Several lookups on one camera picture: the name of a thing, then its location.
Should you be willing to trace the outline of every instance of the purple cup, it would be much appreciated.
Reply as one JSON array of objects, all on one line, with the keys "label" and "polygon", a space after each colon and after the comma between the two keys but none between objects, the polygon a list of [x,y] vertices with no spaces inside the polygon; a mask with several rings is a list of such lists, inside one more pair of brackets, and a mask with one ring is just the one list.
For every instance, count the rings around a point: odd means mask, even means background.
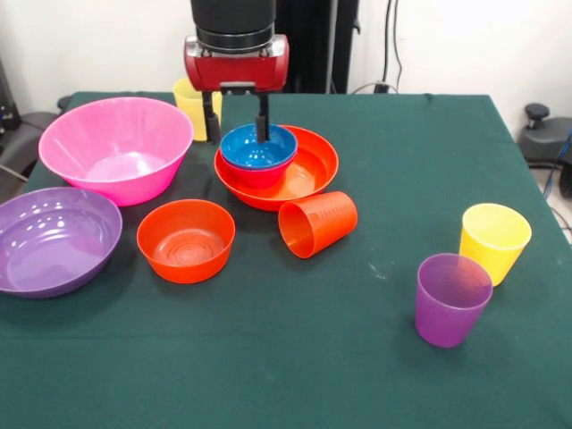
[{"label": "purple cup", "polygon": [[472,259],[450,253],[428,257],[417,272],[417,332],[434,346],[458,346],[491,296],[491,277]]}]

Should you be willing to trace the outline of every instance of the green tablecloth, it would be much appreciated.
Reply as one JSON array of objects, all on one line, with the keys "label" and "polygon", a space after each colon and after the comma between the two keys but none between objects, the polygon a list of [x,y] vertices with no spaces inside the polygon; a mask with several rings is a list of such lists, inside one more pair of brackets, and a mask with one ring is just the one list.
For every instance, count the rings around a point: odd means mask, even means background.
[{"label": "green tablecloth", "polygon": [[[278,95],[271,109],[334,144],[330,189],[355,199],[356,231],[295,258],[276,215],[241,204],[213,173],[215,148],[193,144],[161,197],[122,209],[93,282],[0,297],[0,426],[571,427],[572,253],[491,100]],[[224,131],[255,113],[253,97],[226,97]],[[39,165],[27,189],[62,184]],[[217,202],[238,228],[228,265],[196,286],[157,278],[135,242],[177,198]],[[457,251],[463,211],[483,201],[516,208],[534,237],[468,341],[437,349],[413,325],[416,269]]]}]

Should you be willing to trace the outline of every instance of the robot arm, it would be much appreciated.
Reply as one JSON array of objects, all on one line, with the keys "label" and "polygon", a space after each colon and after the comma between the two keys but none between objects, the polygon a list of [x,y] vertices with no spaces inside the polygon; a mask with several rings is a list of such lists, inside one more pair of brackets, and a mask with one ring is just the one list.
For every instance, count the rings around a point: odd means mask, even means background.
[{"label": "robot arm", "polygon": [[197,35],[185,41],[185,67],[196,90],[203,92],[206,132],[220,142],[212,92],[255,94],[260,111],[258,141],[268,139],[268,93],[286,81],[289,46],[274,34],[275,0],[191,0]]}]

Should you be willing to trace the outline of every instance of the electrical cord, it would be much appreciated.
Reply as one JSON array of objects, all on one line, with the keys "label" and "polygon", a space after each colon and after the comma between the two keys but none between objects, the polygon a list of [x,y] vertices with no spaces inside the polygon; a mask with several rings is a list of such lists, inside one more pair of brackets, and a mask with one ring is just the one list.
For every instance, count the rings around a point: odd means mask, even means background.
[{"label": "electrical cord", "polygon": [[387,10],[385,11],[385,52],[383,53],[383,77],[382,81],[387,80],[387,69],[389,66],[389,50],[390,50],[390,15],[391,3],[393,0],[387,0]]},{"label": "electrical cord", "polygon": [[395,59],[397,60],[397,64],[400,67],[400,70],[397,73],[397,83],[395,84],[395,88],[397,88],[398,91],[400,90],[401,73],[403,73],[403,64],[401,63],[400,51],[397,46],[397,11],[399,6],[400,0],[395,0],[395,8],[393,10],[393,51],[395,52]]},{"label": "electrical cord", "polygon": [[33,127],[33,128],[35,128],[36,130],[40,130],[40,131],[42,131],[42,132],[44,132],[44,131],[46,130],[45,128],[42,128],[42,127],[40,127],[40,126],[38,126],[38,125],[36,125],[35,123],[32,123],[32,122],[23,121],[23,120],[20,120],[20,122],[21,122],[21,123],[25,123],[26,125],[29,125],[30,127]]},{"label": "electrical cord", "polygon": [[[0,114],[0,128],[2,128],[3,118],[4,117]],[[28,181],[28,178],[26,176],[23,176],[23,175],[19,174],[18,172],[15,172],[12,168],[8,168],[5,165],[0,164],[0,170],[3,170],[5,172],[7,172],[8,174],[11,174],[16,179],[19,179],[21,181]]]},{"label": "electrical cord", "polygon": [[387,83],[387,82],[382,82],[380,80],[378,80],[377,82],[370,82],[370,83],[367,83],[365,85],[362,85],[361,87],[354,89],[351,92],[351,94],[357,94],[362,89],[367,88],[367,87],[371,87],[372,85],[387,85],[389,88],[393,89],[393,91],[395,91],[396,94],[399,94],[399,91],[397,90],[397,88],[395,88],[392,84]]},{"label": "electrical cord", "polygon": [[564,223],[564,226],[562,227],[563,230],[568,230],[568,231],[572,231],[572,227],[570,226],[570,223],[568,223],[568,221],[566,220],[566,218],[558,211],[556,210],[554,207],[551,207],[552,212],[554,212],[554,214],[560,218],[560,220]]},{"label": "electrical cord", "polygon": [[554,178],[554,172],[556,171],[560,160],[562,159],[562,157],[567,153],[568,149],[570,148],[570,140],[572,140],[572,130],[570,131],[570,133],[568,134],[568,138],[566,139],[566,141],[562,145],[562,149],[560,150],[558,157],[554,160],[554,163],[552,164],[551,172],[548,175],[548,179],[546,180],[546,184],[544,185],[544,191],[543,191],[544,199],[548,199],[548,197],[550,196],[550,194],[552,192],[552,182],[553,182],[553,178]]}]

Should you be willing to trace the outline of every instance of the stacked bowls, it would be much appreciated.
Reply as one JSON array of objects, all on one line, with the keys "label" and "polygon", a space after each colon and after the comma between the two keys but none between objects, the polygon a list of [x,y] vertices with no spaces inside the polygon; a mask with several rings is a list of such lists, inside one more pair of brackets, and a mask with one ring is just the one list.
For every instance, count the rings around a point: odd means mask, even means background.
[{"label": "stacked bowls", "polygon": [[244,125],[226,134],[219,149],[228,171],[254,189],[278,183],[298,151],[298,141],[289,130],[270,125],[269,131],[269,139],[259,143],[256,126]]}]

